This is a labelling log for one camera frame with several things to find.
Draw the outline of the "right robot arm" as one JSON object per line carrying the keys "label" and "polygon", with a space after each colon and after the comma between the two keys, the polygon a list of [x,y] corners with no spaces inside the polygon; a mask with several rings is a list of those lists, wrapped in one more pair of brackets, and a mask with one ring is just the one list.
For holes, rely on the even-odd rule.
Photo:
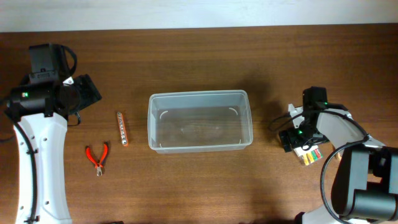
{"label": "right robot arm", "polygon": [[294,151],[307,166],[319,159],[319,145],[331,143],[320,175],[323,205],[301,212],[295,223],[381,223],[397,220],[397,148],[374,139],[348,109],[312,86],[303,105],[288,106],[291,128],[278,128],[285,152]]}

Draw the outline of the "clear plastic container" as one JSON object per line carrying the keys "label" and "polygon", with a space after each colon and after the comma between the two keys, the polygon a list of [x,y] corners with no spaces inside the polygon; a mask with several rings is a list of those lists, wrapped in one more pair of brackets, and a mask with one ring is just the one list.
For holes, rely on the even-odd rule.
{"label": "clear plastic container", "polygon": [[157,93],[149,98],[149,147],[159,154],[237,151],[254,139],[244,90]]}

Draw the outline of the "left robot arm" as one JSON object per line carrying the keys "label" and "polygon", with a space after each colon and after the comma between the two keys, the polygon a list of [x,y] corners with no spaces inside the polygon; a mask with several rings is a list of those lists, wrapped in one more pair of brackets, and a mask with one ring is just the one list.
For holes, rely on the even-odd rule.
{"label": "left robot arm", "polygon": [[32,71],[6,97],[19,151],[16,223],[71,223],[64,174],[68,117],[102,99],[89,75],[75,77],[75,53],[60,44],[29,47]]}

